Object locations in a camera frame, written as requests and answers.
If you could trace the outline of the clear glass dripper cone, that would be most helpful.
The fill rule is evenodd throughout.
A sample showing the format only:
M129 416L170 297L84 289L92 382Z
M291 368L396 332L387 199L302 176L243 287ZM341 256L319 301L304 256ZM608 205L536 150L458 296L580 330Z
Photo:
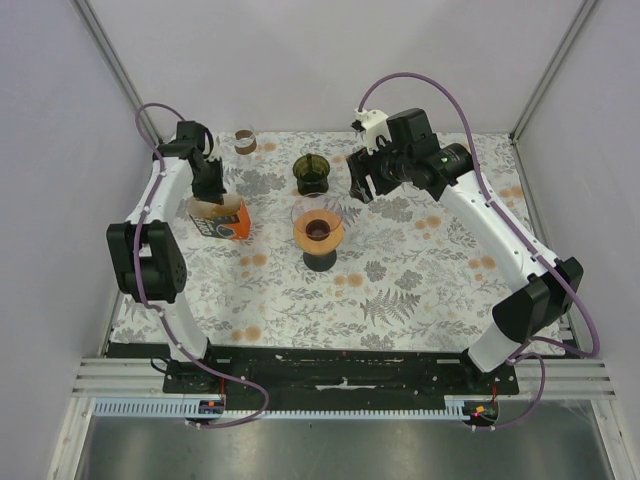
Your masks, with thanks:
M304 235L305 226L313 219L327 221L334 231L342 224L342 207L326 194L309 194L296 200L291 210L291 220L296 231Z

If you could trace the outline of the dark green glass jar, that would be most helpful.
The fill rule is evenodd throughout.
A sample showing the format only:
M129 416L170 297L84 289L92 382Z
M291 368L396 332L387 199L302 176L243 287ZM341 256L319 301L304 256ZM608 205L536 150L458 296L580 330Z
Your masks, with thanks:
M329 190L328 176L330 165L325 157L307 153L299 157L292 167L296 179L298 193L324 194Z

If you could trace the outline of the round bamboo dripper holder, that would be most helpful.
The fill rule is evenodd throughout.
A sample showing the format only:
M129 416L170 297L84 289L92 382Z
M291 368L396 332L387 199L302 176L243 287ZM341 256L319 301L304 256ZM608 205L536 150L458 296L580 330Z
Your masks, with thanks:
M327 209L306 211L294 220L293 236L305 253L316 256L328 254L344 238L342 217Z

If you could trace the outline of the brown tape roll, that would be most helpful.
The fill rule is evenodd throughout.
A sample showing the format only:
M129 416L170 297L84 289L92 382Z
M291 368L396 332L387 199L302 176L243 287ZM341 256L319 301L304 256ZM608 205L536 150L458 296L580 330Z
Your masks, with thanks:
M241 129L234 133L234 149L239 155L249 155L257 148L255 132L251 129Z

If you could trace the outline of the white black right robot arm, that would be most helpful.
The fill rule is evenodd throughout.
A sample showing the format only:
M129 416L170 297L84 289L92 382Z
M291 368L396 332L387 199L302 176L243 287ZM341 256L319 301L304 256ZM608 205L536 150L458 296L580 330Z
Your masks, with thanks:
M465 391L481 393L496 368L569 311L583 267L575 258L560 259L526 230L476 173L467 147L440 145L424 110L392 116L357 110L352 127L365 145L347 158L351 197L369 203L410 183L453 213L502 271L511 293L493 307L492 324L457 371Z

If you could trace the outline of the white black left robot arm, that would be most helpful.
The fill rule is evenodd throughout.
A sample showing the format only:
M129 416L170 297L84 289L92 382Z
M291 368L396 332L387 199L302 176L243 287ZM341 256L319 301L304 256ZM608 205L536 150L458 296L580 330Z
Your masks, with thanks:
M186 300L187 267L171 222L188 188L197 200L224 203L222 160L213 147L207 127L178 122L176 137L153 147L152 173L139 203L106 232L119 290L156 315L172 359L194 360L185 379L202 393L219 384L220 368L204 359L209 341Z

